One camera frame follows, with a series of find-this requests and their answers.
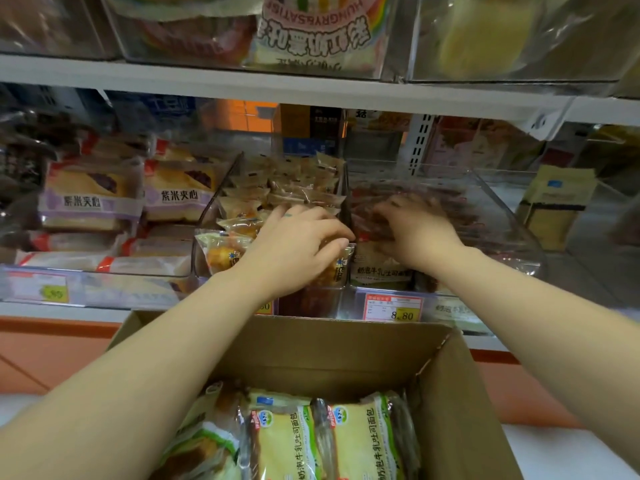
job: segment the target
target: hand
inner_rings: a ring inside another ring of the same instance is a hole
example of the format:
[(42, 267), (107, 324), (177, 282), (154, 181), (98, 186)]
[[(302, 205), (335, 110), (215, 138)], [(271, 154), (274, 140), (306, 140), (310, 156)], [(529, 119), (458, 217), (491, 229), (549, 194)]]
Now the hand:
[(352, 231), (322, 207), (295, 205), (287, 210), (281, 205), (229, 271), (242, 273), (243, 281), (256, 286), (265, 301), (270, 301), (316, 278), (338, 259), (350, 240), (355, 240)]
[(447, 258), (465, 248), (437, 199), (394, 195), (373, 211), (388, 220), (395, 238), (380, 249), (411, 269), (437, 278)]

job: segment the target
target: cardboard box flap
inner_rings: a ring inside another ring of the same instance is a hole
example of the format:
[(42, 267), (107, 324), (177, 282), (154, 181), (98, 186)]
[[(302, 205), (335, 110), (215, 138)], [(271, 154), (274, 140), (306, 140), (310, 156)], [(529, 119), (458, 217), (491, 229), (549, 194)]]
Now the cardboard box flap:
[(522, 480), (461, 333), (451, 334), (418, 387), (410, 402), (430, 479)]
[(420, 371), (452, 329), (446, 325), (352, 322), (255, 316), (220, 362), (219, 370), (279, 367), (324, 371)]

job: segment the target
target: price tag holder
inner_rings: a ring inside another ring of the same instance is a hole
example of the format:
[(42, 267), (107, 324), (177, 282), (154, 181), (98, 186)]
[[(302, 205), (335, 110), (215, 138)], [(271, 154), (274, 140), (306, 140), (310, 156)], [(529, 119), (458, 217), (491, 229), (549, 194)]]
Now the price tag holder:
[(367, 293), (364, 302), (366, 321), (420, 322), (423, 299), (416, 296), (398, 296)]
[(455, 296), (439, 296), (433, 310), (433, 316), (444, 321), (464, 321), (468, 323), (482, 323), (480, 318), (468, 306)]
[(15, 299), (69, 303), (69, 288), (64, 274), (11, 271), (9, 283)]
[(268, 303), (265, 303), (263, 306), (260, 307), (260, 310), (258, 310), (255, 314), (256, 315), (273, 315), (273, 302), (270, 301)]

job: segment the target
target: yellow price sticker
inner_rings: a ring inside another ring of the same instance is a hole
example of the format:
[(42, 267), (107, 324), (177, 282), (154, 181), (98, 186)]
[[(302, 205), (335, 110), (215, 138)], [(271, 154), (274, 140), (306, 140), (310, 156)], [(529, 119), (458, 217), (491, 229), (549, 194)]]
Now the yellow price sticker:
[(256, 315), (273, 315), (273, 302), (270, 301), (268, 303), (265, 303), (263, 306), (260, 307), (260, 310), (258, 310), (255, 314)]
[(46, 301), (69, 303), (69, 292), (66, 286), (43, 285), (42, 288), (40, 288), (40, 294)]
[(420, 308), (396, 308), (391, 318), (396, 322), (420, 322)]

